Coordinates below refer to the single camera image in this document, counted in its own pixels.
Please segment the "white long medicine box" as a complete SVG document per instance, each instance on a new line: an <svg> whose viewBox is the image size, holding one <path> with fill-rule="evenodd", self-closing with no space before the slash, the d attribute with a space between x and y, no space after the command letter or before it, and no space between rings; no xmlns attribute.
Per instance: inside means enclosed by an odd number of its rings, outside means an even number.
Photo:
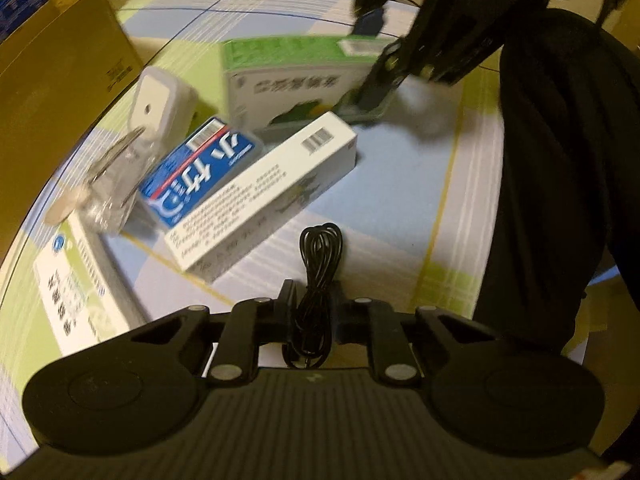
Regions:
<svg viewBox="0 0 640 480"><path fill-rule="evenodd" d="M179 269L213 281L356 166L357 133L331 112L297 131L165 235Z"/></svg>

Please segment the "green white long box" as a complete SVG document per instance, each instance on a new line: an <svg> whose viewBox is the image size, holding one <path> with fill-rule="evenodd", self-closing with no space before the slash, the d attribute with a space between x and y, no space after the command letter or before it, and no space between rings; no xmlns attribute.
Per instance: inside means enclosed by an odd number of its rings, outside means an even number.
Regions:
<svg viewBox="0 0 640 480"><path fill-rule="evenodd" d="M390 38L267 36L222 44L229 122L257 132L312 122L357 91Z"/></svg>

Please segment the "blue white tissue pack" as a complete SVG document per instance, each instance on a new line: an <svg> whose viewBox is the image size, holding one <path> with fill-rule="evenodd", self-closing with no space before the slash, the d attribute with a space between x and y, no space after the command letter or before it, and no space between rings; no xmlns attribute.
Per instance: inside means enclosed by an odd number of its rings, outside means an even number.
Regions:
<svg viewBox="0 0 640 480"><path fill-rule="evenodd" d="M209 118L139 184L141 207L157 229L170 230L253 165L264 151L258 136L235 130L217 117Z"/></svg>

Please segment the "white green medicine box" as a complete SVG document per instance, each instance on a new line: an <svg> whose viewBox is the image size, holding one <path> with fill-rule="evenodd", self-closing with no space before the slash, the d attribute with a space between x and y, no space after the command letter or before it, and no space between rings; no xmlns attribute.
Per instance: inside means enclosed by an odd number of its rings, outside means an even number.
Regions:
<svg viewBox="0 0 640 480"><path fill-rule="evenodd" d="M95 232L70 214L32 265L63 356L143 325L145 319Z"/></svg>

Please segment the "white square night light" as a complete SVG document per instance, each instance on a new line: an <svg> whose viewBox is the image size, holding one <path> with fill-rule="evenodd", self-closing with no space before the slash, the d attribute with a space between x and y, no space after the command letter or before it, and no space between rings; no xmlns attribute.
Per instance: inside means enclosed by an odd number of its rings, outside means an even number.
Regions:
<svg viewBox="0 0 640 480"><path fill-rule="evenodd" d="M143 128L147 139L159 138L167 151L189 133L198 92L167 70L148 66L138 79L127 126Z"/></svg>

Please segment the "clear plastic bag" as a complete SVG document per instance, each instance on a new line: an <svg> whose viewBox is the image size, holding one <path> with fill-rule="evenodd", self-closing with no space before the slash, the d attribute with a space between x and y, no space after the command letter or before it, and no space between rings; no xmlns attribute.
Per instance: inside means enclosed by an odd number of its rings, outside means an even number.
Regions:
<svg viewBox="0 0 640 480"><path fill-rule="evenodd" d="M117 234L125 225L138 186L162 156L163 141L152 128L137 127L120 138L88 170L82 221L94 232Z"/></svg>

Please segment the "white plastic rice spoon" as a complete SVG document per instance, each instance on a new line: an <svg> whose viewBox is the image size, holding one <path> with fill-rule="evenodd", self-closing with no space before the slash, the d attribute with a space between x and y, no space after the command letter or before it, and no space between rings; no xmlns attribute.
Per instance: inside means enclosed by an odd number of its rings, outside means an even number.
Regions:
<svg viewBox="0 0 640 480"><path fill-rule="evenodd" d="M48 226L57 226L62 223L74 210L79 209L91 196L92 185L104 172L110 168L116 159L137 140L144 127L131 130L109 148L101 158L96 160L87 170L85 177L74 188L63 192L49 207L44 215L44 223Z"/></svg>

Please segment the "brown cardboard box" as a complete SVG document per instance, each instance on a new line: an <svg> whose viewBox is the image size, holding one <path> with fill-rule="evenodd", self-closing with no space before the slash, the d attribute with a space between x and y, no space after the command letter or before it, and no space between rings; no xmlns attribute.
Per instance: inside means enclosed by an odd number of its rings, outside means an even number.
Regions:
<svg viewBox="0 0 640 480"><path fill-rule="evenodd" d="M1 45L1 250L143 63L108 0L52 0Z"/></svg>

